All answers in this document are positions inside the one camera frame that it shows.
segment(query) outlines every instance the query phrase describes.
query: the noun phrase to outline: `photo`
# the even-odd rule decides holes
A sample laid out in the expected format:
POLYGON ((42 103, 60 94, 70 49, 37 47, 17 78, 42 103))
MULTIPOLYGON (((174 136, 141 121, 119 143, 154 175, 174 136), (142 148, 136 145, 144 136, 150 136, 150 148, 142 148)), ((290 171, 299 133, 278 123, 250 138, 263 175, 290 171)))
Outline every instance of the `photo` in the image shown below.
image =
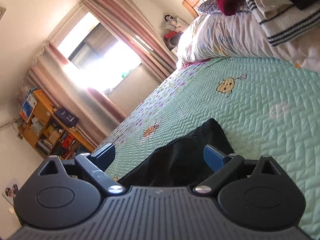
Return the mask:
POLYGON ((4 12, 5 12, 5 8, 0 6, 0 19, 4 15, 4 12))
POLYGON ((2 192, 2 195, 13 205, 14 198, 16 197, 19 186, 16 179, 11 180, 9 184, 7 184, 7 187, 4 189, 4 192, 2 192))

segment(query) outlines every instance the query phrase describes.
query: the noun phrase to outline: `triangular hole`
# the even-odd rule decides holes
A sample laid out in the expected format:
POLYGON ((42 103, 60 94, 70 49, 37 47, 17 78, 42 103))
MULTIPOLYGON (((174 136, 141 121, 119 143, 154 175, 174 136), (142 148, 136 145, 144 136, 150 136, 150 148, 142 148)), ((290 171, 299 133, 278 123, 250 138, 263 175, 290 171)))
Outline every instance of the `triangular hole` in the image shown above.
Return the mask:
POLYGON ((263 164, 263 168, 261 170, 261 173, 263 173, 263 174, 271 174, 271 175, 279 174, 278 171, 276 170, 276 168, 269 161, 266 161, 263 164))
POLYGON ((40 171, 39 175, 49 175, 49 174, 57 174, 58 169, 56 166, 55 161, 49 161, 46 166, 43 167, 43 169, 40 171))

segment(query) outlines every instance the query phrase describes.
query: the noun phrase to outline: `quilted bedspread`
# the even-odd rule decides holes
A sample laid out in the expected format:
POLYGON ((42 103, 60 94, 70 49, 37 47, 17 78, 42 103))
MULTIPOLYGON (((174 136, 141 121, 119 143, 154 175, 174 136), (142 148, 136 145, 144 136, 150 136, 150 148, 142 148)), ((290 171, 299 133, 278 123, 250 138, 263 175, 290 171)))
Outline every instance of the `quilted bedspread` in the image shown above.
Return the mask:
POLYGON ((176 70, 108 136, 122 177, 152 151, 216 119, 236 153, 272 155, 306 198, 300 227, 320 237, 320 74, 274 58, 215 58, 176 70))

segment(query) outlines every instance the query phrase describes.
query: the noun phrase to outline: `ceiling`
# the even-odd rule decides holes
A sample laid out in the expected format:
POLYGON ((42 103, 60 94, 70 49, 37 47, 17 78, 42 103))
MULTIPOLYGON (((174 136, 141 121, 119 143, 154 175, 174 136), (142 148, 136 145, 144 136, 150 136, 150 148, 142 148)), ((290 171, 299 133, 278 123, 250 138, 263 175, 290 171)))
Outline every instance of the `ceiling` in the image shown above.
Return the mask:
POLYGON ((0 104, 12 100, 46 38, 81 0, 0 0, 0 104))

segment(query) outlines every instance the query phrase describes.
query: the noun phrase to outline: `metal screw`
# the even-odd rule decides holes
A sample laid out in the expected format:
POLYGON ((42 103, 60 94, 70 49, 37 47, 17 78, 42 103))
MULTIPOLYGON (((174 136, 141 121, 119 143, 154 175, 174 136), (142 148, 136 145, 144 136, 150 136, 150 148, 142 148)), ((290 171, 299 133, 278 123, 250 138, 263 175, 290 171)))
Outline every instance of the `metal screw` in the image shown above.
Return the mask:
POLYGON ((120 185, 112 185, 108 188, 108 192, 111 194, 120 194, 124 191, 124 188, 120 185))
POLYGON ((195 188, 195 191, 200 193, 200 194, 207 194, 211 191, 211 188, 209 186, 206 185, 200 185, 198 187, 195 188))

